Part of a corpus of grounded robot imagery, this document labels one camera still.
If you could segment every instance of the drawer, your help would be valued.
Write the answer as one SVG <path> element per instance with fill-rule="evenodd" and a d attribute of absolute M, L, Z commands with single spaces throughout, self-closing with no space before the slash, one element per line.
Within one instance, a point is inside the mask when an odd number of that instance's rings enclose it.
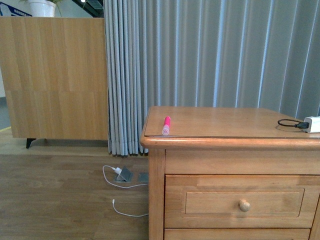
<path fill-rule="evenodd" d="M 166 175 L 165 228 L 311 228 L 320 177 Z"/>
<path fill-rule="evenodd" d="M 319 151 L 165 151 L 166 174 L 320 175 Z"/>
<path fill-rule="evenodd" d="M 164 240 L 308 240 L 309 229 L 165 229 Z"/>

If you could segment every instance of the curtain fold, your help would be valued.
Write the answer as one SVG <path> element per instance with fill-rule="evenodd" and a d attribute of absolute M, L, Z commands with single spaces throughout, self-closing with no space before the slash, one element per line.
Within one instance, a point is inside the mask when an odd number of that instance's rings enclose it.
<path fill-rule="evenodd" d="M 148 151 L 150 106 L 319 114 L 319 0 L 104 3 L 112 154 Z"/>
<path fill-rule="evenodd" d="M 147 114 L 143 93 L 147 65 L 140 50 L 146 19 L 140 16 L 142 1 L 104 1 L 106 52 L 108 67 L 109 137 L 108 149 L 113 155 L 126 156 L 147 152 L 140 143 L 143 119 Z"/>

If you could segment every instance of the black cable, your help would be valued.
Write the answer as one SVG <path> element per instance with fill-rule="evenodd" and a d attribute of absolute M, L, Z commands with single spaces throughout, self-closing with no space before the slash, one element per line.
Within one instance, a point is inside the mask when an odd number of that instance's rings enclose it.
<path fill-rule="evenodd" d="M 289 121 L 289 122 L 294 122 L 294 123 L 298 123 L 298 124 L 285 124 L 285 123 L 281 123 L 282 121 Z M 293 127 L 293 128 L 298 128 L 298 129 L 307 129 L 307 128 L 309 128 L 309 123 L 308 122 L 303 122 L 303 121 L 293 120 L 293 119 L 280 119 L 278 121 L 278 124 L 280 126 Z"/>

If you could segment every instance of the floor outlet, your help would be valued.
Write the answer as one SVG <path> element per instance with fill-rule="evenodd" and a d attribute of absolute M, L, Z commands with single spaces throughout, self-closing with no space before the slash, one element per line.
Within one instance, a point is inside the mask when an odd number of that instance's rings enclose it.
<path fill-rule="evenodd" d="M 133 176 L 134 173 L 124 166 L 121 173 L 114 177 L 114 181 L 116 183 L 131 183 Z"/>
<path fill-rule="evenodd" d="M 146 184 L 149 183 L 149 173 L 147 173 L 147 172 L 139 173 L 138 182 L 139 183 L 146 183 Z"/>

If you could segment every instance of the drawer knob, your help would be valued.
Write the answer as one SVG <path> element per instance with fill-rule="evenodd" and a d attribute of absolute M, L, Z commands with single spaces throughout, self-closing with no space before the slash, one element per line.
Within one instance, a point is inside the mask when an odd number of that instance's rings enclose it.
<path fill-rule="evenodd" d="M 246 200 L 240 200 L 239 201 L 239 208 L 242 212 L 248 212 L 251 208 L 251 205 Z"/>

